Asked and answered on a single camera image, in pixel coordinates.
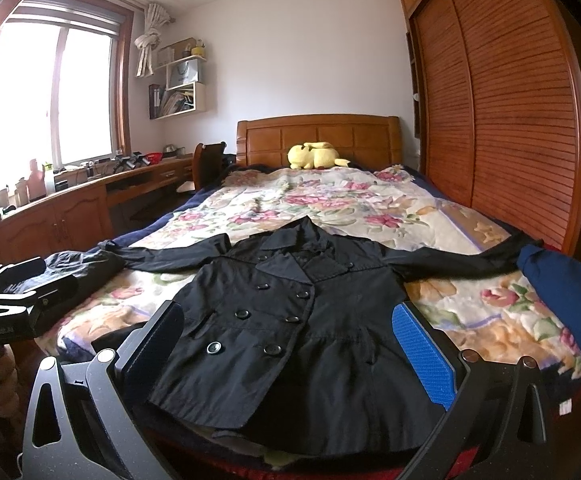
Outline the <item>left hand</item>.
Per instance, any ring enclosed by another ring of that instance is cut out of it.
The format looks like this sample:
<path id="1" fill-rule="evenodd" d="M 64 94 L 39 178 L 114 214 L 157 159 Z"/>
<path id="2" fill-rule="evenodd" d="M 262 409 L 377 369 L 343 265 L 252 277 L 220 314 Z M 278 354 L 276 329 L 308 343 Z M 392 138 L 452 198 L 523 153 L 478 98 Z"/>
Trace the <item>left hand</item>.
<path id="1" fill-rule="evenodd" d="M 19 412 L 18 371 L 9 344 L 0 347 L 0 417 L 13 418 Z"/>

